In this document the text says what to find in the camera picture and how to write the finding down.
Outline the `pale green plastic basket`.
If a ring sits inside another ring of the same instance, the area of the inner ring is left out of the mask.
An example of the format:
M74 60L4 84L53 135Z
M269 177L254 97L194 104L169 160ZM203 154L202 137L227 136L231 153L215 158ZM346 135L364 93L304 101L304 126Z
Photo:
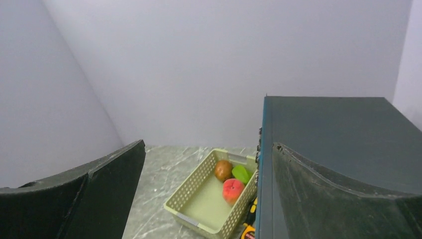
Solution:
M223 199L223 183L214 176L214 167L220 160L242 165L252 174L252 178L232 206ZM256 198L256 174L257 164L253 156L213 149L168 198L163 207L172 214L176 222L207 239L228 239L246 214L250 202Z

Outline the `yellow tape measure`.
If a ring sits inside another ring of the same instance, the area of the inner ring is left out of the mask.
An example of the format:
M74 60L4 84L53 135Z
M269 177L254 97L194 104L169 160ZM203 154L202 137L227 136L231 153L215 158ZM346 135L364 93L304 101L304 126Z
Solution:
M255 226L244 223L239 239L255 239Z

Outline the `dark blue network switch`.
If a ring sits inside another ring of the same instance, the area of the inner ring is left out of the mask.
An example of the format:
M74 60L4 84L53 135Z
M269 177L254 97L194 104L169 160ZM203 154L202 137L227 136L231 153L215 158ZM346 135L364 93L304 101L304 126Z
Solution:
M267 96L260 130L257 237L290 239L272 146L352 179L422 196L422 133L385 98Z

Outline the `yellow black screwdriver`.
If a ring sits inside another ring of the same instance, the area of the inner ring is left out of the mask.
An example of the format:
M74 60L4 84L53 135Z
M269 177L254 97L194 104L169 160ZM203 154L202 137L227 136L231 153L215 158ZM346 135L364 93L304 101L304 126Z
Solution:
M243 223L244 226L251 226L255 222L256 218L256 209L257 209L257 197L255 197L253 200L250 201L248 205L248 211L246 215L246 219Z

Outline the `brown kiwi fruit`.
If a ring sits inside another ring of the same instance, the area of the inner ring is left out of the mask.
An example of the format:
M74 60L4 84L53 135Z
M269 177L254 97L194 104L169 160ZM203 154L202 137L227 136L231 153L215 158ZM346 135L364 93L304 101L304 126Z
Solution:
M232 178L232 169L233 165L228 160L220 160L215 164L214 167L214 176L220 182L225 182L226 180Z

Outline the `pink orange peach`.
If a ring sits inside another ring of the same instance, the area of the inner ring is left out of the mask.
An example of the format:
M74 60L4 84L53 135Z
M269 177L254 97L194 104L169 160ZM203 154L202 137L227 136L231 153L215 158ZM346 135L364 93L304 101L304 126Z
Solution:
M240 180L235 178L227 179L223 183L222 197L229 205L233 206L244 188L245 185Z

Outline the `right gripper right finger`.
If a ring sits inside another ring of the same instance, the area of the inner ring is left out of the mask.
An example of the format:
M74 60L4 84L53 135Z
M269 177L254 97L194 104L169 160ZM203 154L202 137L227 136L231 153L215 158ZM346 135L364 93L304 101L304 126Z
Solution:
M421 195L352 179L281 143L272 160L290 238L421 238Z

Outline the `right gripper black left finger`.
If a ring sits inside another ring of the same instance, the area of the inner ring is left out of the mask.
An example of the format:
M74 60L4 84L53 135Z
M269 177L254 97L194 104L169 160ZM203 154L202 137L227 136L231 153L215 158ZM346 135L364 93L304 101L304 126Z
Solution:
M122 238L145 156L138 140L62 173L1 188L1 238Z

